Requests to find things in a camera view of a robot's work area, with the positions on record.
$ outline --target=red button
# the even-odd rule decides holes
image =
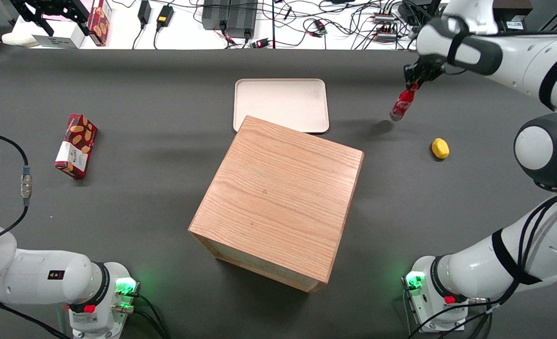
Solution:
[[[450,305],[451,303],[456,303],[457,300],[453,296],[446,296],[446,297],[444,297],[444,302],[447,305]]]

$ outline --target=red led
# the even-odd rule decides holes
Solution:
[[[95,308],[96,308],[95,305],[85,305],[84,313],[94,313]]]
[[[457,300],[453,296],[446,296],[446,297],[444,297],[444,302],[447,305],[450,305],[451,303],[456,303]]]

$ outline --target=white table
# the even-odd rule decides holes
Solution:
[[[113,15],[111,17],[111,28],[109,31],[109,37],[107,40],[107,45],[105,47],[96,47],[96,45],[92,42],[89,37],[84,39],[84,42],[80,46],[81,49],[94,49],[94,48],[110,48],[110,49],[131,49],[132,43],[136,38],[137,34],[140,31],[140,23],[136,17],[138,13],[138,9],[140,6],[140,0],[115,0],[116,2],[111,2],[110,6],[113,9]],[[118,2],[124,2],[129,8],[122,6]],[[192,5],[188,2],[189,0],[175,0],[172,4],[174,8],[174,14],[169,23],[168,27],[162,28],[160,33],[158,34],[156,40],[156,47],[158,49],[223,49],[226,47],[226,41],[216,34],[213,31],[206,31],[203,29],[203,26],[195,21],[193,16],[197,20],[201,20],[201,11],[203,10],[201,7],[199,8],[192,8],[194,4],[203,4],[203,0],[190,0]],[[319,3],[320,0],[312,0],[315,3]],[[355,2],[350,2],[349,4],[364,4],[367,2],[366,0],[356,0]],[[151,19],[149,20],[149,24],[145,26],[144,32],[140,35],[140,38],[137,42],[136,49],[154,49],[153,47],[153,38],[155,35],[156,30],[156,18],[158,17],[159,11],[161,10],[164,3],[162,2],[153,2],[152,0],[149,1],[151,4]],[[300,0],[292,0],[288,2],[289,5],[292,7],[293,11],[298,11],[302,13],[309,13],[315,14],[319,13],[318,6],[313,3],[308,3]],[[388,3],[387,0],[383,0],[381,2],[382,6]],[[285,9],[283,7],[285,3],[281,2],[276,4],[275,9],[276,13],[282,13],[282,15],[276,15],[276,40],[284,43],[289,44],[297,44],[302,41],[302,37],[304,36],[304,26],[303,23],[307,18],[298,18],[295,19],[291,15],[287,20],[283,21],[285,14],[287,13],[287,7]],[[324,2],[323,6],[330,5],[330,2]],[[325,10],[331,9],[339,9],[343,8],[345,5],[335,5],[331,7],[323,7]],[[395,9],[398,5],[393,7],[393,12],[396,12]],[[350,18],[351,14],[356,11],[360,7],[354,8],[346,8],[344,11],[340,13],[322,13],[319,14],[319,18],[324,18],[331,20],[333,22],[337,22],[346,28],[350,26]],[[257,22],[255,23],[255,35],[254,39],[250,42],[268,38],[272,39],[272,14],[269,12],[272,9],[272,0],[260,0],[258,11],[257,11]],[[369,19],[371,15],[373,15],[373,11],[378,11],[377,8],[367,8],[362,11],[361,15],[361,24],[362,31],[369,31],[373,29],[373,22]],[[291,28],[284,26],[284,23],[288,23],[289,26],[292,28],[298,29],[302,32],[297,32],[296,30],[292,30]],[[74,25],[72,22],[67,22],[67,25]],[[401,22],[398,22],[398,29],[401,27]],[[327,25],[326,29],[328,33],[326,34],[326,39],[324,37],[312,37],[307,35],[302,43],[297,47],[290,47],[287,45],[283,45],[281,43],[276,44],[276,48],[298,48],[298,49],[352,49],[352,46],[356,47],[359,45],[361,41],[363,41],[363,37],[357,36],[356,34],[352,34],[350,36],[340,32],[335,26]],[[25,22],[21,18],[17,21],[16,25],[14,26],[13,32],[43,32],[43,30],[37,26],[35,26],[32,22]],[[235,39],[236,43],[244,43],[244,39]],[[368,44],[366,49],[403,49],[408,47],[409,39],[404,37],[403,39],[399,40],[398,47],[395,43],[377,43],[375,41]],[[362,49],[367,45],[367,41],[364,42],[358,49]]]

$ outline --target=red box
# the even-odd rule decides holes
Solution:
[[[71,114],[54,167],[75,179],[84,178],[97,132],[96,126],[84,115]]]
[[[96,46],[106,45],[106,38],[111,25],[111,7],[106,0],[95,0],[88,17],[90,38]]]

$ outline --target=green light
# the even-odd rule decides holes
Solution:
[[[136,281],[130,277],[119,278],[115,281],[115,292],[130,293],[136,289]]]
[[[417,288],[421,288],[421,284],[425,280],[425,273],[423,272],[409,272],[406,275],[406,282],[408,283],[408,287],[411,290],[416,290]]]

